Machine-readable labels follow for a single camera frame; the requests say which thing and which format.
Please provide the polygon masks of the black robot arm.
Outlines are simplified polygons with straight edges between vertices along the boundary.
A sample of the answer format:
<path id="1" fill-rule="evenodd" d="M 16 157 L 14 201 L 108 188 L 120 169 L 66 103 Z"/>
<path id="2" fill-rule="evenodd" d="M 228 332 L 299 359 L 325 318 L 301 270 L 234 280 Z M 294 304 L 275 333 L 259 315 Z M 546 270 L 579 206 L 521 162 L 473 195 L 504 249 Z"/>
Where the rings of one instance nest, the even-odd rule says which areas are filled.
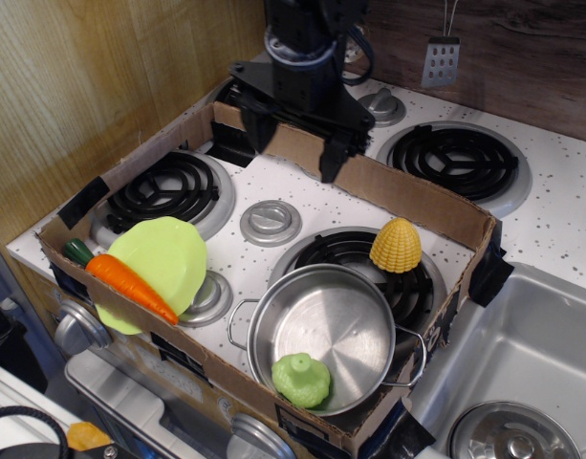
<path id="1" fill-rule="evenodd" d="M 343 70 L 348 41 L 374 57 L 357 27 L 367 11 L 365 1 L 267 2 L 269 61 L 238 61 L 230 70 L 234 102 L 257 152 L 266 149 L 280 122 L 309 131 L 325 141 L 318 170 L 331 183 L 348 158 L 366 151 L 376 121 L 348 89 L 371 74 L 350 78 Z"/>

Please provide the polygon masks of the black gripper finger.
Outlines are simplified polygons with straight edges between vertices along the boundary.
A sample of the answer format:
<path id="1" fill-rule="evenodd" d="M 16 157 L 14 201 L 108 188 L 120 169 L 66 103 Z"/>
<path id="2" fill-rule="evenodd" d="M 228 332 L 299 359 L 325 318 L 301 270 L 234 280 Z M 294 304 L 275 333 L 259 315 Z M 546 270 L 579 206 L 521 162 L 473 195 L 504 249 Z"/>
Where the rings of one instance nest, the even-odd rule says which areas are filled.
<path id="1" fill-rule="evenodd" d="M 239 108 L 250 146 L 263 153 L 275 133 L 278 121 L 273 116 L 279 112 L 279 106 L 270 99 L 256 96 L 251 90 L 243 90 Z"/>
<path id="2" fill-rule="evenodd" d="M 370 137 L 354 132 L 338 130 L 325 143 L 319 159 L 322 183 L 333 183 L 349 158 L 364 154 L 370 144 Z"/>

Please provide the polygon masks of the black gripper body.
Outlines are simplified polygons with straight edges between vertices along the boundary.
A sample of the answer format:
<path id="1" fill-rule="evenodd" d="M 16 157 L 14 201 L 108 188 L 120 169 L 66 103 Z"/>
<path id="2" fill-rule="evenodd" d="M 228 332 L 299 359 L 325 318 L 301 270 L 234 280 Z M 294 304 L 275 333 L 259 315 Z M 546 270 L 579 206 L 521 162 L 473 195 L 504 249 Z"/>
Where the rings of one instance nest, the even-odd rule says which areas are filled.
<path id="1" fill-rule="evenodd" d="M 256 96 L 279 106 L 273 117 L 280 122 L 329 138 L 338 130 L 367 135 L 375 118 L 344 87 L 344 39 L 312 55 L 298 54 L 269 39 L 268 62 L 237 61 L 233 78 Z"/>

